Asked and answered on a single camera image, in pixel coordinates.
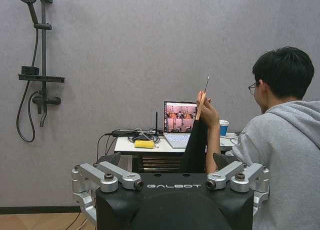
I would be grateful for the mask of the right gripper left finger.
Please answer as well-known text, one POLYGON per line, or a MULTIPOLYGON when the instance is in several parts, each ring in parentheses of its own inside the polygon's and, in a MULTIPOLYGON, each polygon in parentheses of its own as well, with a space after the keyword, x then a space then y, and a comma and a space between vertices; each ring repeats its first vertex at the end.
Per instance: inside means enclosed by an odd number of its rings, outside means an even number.
POLYGON ((71 171, 73 198, 79 203, 81 212, 93 224, 97 223, 97 211, 92 191, 100 188, 104 193, 113 193, 118 190, 119 184, 134 191, 140 191, 144 187, 140 174, 118 166, 120 158, 120 153, 103 156, 93 165, 83 163, 76 165, 71 171))

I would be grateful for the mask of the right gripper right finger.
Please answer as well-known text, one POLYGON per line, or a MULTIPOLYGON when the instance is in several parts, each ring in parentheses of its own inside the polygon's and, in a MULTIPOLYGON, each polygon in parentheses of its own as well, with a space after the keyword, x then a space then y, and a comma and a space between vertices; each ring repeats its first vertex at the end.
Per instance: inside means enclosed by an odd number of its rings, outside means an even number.
POLYGON ((262 164, 247 166, 234 156, 213 154, 218 170, 207 175, 210 224, 252 224, 270 195, 270 172, 262 164))

